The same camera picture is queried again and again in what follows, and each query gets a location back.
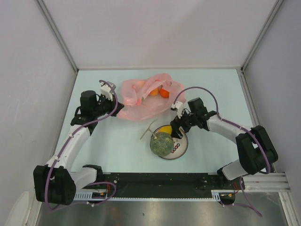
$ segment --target melon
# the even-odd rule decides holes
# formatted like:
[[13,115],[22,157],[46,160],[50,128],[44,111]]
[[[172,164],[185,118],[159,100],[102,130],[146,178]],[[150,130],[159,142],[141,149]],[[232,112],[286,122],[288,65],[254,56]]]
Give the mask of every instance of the melon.
[[158,156],[167,156],[173,148],[174,141],[168,133],[158,132],[150,138],[150,149]]

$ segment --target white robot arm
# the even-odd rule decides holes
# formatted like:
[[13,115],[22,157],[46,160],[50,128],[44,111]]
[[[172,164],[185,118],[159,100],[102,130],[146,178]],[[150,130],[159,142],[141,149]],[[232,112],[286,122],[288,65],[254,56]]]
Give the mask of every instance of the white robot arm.
[[[113,89],[115,88],[114,84],[109,84]],[[116,106],[115,96],[110,90],[108,85],[101,83],[102,94],[98,100],[97,94],[92,90],[81,93],[80,107],[76,109],[71,121],[67,142],[60,148],[63,151],[62,154],[58,156],[56,153],[45,166],[37,166],[33,172],[38,201],[45,201],[45,190],[47,189],[49,203],[69,205],[73,201],[76,191],[102,179],[103,172],[99,166],[85,165],[76,173],[71,173],[71,167],[80,149],[98,124],[97,118],[111,113]],[[112,116],[116,116],[123,107],[123,104],[118,103]],[[46,181],[51,167],[53,167],[51,180],[47,187]]]
[[234,142],[238,147],[239,159],[220,168],[217,173],[224,176],[227,180],[234,180],[246,174],[255,174],[266,167],[266,161],[258,147],[254,147],[253,139],[249,133],[254,135],[260,142],[265,155],[270,164],[278,160],[277,152],[265,130],[262,126],[254,128],[248,126],[236,127],[225,121],[222,121],[215,111],[208,112],[200,98],[195,98],[188,102],[190,113],[183,110],[183,104],[176,102],[172,105],[172,110],[177,111],[177,116],[170,122],[172,127],[172,137],[182,138],[180,127],[187,133],[192,126],[198,126]]

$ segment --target purple cable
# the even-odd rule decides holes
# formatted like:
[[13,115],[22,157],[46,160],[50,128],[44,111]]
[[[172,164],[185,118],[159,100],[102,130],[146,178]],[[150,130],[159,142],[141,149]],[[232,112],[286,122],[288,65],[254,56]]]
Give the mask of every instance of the purple cable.
[[[234,123],[234,122],[232,122],[232,121],[229,121],[229,120],[227,120],[227,119],[224,119],[224,118],[222,118],[222,117],[220,116],[219,109],[218,109],[218,103],[217,103],[217,100],[216,100],[214,94],[213,94],[211,91],[209,91],[209,90],[206,89],[206,88],[200,87],[200,86],[193,86],[193,87],[189,87],[189,88],[183,89],[183,90],[176,96],[176,98],[175,98],[175,100],[174,100],[174,104],[176,103],[176,101],[177,101],[177,99],[179,98],[179,96],[180,96],[183,92],[185,92],[185,91],[187,91],[187,90],[189,90],[189,89],[202,89],[202,90],[205,90],[206,92],[208,92],[208,93],[213,97],[213,99],[214,99],[215,106],[216,106],[216,115],[217,115],[217,117],[218,117],[221,121],[224,121],[224,122],[226,122],[226,123],[228,123],[228,124],[230,124],[230,125],[233,125],[233,126],[239,128],[239,129],[245,131],[246,133],[248,133],[248,134],[250,135],[250,137],[251,137],[251,138],[254,140],[254,142],[258,145],[258,148],[259,148],[260,152],[262,153],[262,155],[263,155],[263,157],[264,157],[265,163],[266,163],[266,165],[267,165],[267,167],[266,167],[266,169],[267,169],[266,174],[269,174],[269,173],[271,172],[271,168],[270,168],[270,165],[269,165],[269,160],[268,160],[268,158],[267,158],[267,156],[266,156],[266,154],[265,154],[265,152],[264,152],[262,146],[260,145],[259,141],[258,141],[258,140],[256,139],[256,137],[255,137],[249,130],[247,130],[246,128],[244,128],[244,127],[242,127],[242,126],[240,126],[240,125],[238,125],[238,124],[236,124],[236,123]],[[234,204],[234,205],[236,205],[236,206],[244,206],[244,207],[250,208],[250,209],[254,210],[254,212],[255,212],[259,217],[262,217],[262,214],[261,214],[261,213],[253,206],[253,204],[251,203],[251,201],[250,201],[249,198],[247,197],[246,192],[244,191],[244,188],[242,187],[242,177],[240,177],[240,179],[239,179],[239,185],[240,185],[241,191],[243,192],[243,195],[244,195],[245,199],[246,199],[247,202],[250,204],[250,206],[245,205],[245,204],[242,204],[242,203],[237,203],[237,204]]]
[[222,206],[243,206],[243,207],[247,207],[249,209],[252,209],[259,217],[262,218],[262,214],[253,206],[252,202],[250,201],[250,199],[246,195],[246,192],[244,191],[244,188],[242,186],[242,177],[239,178],[239,185],[240,185],[240,189],[243,192],[243,195],[244,195],[245,199],[249,203],[249,206],[246,205],[246,204],[243,204],[243,203],[234,203],[234,204],[225,205],[225,204],[222,203],[222,201],[220,201]]
[[[109,113],[107,114],[106,116],[102,117],[101,119],[97,119],[97,120],[94,120],[94,121],[90,121],[90,122],[87,122],[85,124],[83,124],[82,126],[78,127],[73,133],[72,133],[72,136],[74,136],[81,128],[85,127],[85,126],[88,126],[90,124],[93,124],[95,122],[99,122],[99,121],[102,121],[108,117],[110,117],[117,109],[118,107],[118,99],[117,99],[117,95],[116,95],[116,92],[115,90],[112,88],[112,86],[107,83],[106,81],[104,80],[99,80],[99,82],[103,82],[104,84],[106,84],[107,86],[110,87],[111,91],[113,92],[114,96],[115,96],[115,107],[114,109]],[[66,146],[68,145],[69,141],[71,140],[71,137],[68,137],[66,142],[64,143],[63,147],[61,148],[60,152],[57,154],[57,157],[60,158],[61,155],[63,154]],[[47,205],[47,207],[50,209],[50,210],[55,210],[59,205],[56,205],[54,208],[51,208],[50,205],[49,205],[49,202],[48,202],[48,187],[49,187],[49,182],[50,182],[50,177],[51,177],[51,174],[52,174],[52,171],[53,171],[53,168],[55,166],[55,164],[57,163],[57,160],[54,160],[52,166],[50,167],[50,170],[49,170],[49,173],[47,175],[47,179],[46,179],[46,185],[45,185],[45,194],[44,194],[44,199],[45,199],[45,203]]]

